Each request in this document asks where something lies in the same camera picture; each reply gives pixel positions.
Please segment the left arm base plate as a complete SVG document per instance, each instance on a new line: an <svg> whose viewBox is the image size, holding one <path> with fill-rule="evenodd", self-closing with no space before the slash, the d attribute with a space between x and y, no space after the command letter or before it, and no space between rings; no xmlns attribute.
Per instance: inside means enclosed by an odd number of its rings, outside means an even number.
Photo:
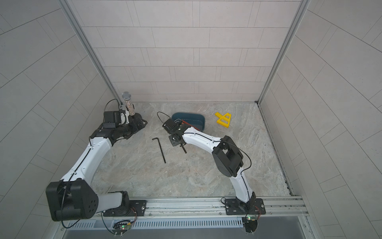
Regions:
<svg viewBox="0 0 382 239"><path fill-rule="evenodd" d="M103 212L104 217L142 217L145 214L146 200L130 200L128 204Z"/></svg>

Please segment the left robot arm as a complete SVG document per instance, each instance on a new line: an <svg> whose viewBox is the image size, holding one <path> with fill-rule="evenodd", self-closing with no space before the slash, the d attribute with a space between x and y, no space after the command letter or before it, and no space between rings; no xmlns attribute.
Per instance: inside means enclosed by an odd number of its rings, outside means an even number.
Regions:
<svg viewBox="0 0 382 239"><path fill-rule="evenodd" d="M129 139L145 128L147 121L138 113L102 123L90 136L89 144L74 166L59 181L46 188L46 197L55 222L90 219L104 212L107 217L144 216L145 200L129 199L126 191L97 194L91 181L106 153L120 139Z"/></svg>

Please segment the red handled hex key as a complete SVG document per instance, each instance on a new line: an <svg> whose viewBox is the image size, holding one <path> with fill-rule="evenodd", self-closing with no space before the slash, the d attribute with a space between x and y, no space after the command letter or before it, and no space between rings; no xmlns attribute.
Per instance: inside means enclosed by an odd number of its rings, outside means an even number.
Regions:
<svg viewBox="0 0 382 239"><path fill-rule="evenodd" d="M191 127L194 127L194 128L195 128L196 130L198 130L198 131L201 131L200 129L198 129L197 127L193 126L192 124L186 122L186 121L183 120L183 119L182 119L182 123L187 124L187 125L189 125L189 126L191 126Z"/></svg>

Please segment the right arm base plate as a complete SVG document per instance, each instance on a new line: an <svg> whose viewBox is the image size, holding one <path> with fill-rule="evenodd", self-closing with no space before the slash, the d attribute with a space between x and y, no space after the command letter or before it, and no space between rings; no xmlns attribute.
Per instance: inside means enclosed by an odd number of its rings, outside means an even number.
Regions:
<svg viewBox="0 0 382 239"><path fill-rule="evenodd" d="M222 198L227 215L265 215L266 209L263 199L256 198L248 203L243 203L236 198Z"/></svg>

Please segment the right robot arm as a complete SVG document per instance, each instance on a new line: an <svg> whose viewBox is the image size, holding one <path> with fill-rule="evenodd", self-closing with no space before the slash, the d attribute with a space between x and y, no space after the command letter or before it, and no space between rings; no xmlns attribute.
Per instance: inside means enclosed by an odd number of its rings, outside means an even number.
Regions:
<svg viewBox="0 0 382 239"><path fill-rule="evenodd" d="M170 135L169 139L173 146L183 147L185 144L192 144L213 156L218 170L230 179L236 193L236 202L233 205L226 203L228 206L237 208L245 214L256 209L256 195L244 174L243 154L230 137L214 137L191 125L172 119L165 121L162 127Z"/></svg>

